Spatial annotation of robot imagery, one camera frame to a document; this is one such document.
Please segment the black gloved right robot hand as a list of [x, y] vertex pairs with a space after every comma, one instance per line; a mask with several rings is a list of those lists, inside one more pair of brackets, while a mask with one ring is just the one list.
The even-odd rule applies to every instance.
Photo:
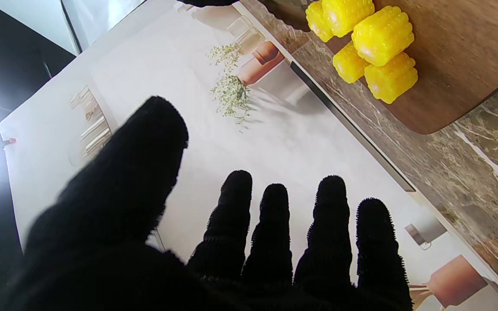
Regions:
[[203, 8], [206, 6], [229, 6], [238, 0], [178, 0], [179, 2], [187, 5]]

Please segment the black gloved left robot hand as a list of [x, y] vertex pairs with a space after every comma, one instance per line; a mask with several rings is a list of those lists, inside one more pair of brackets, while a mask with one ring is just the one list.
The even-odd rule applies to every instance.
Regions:
[[150, 97], [34, 221], [3, 311], [411, 311], [395, 228], [382, 201], [356, 213], [358, 284], [350, 279], [350, 208], [342, 177], [320, 182], [296, 269], [288, 191], [269, 185], [245, 256], [252, 177], [233, 171], [187, 263], [146, 241], [176, 185], [188, 131]]

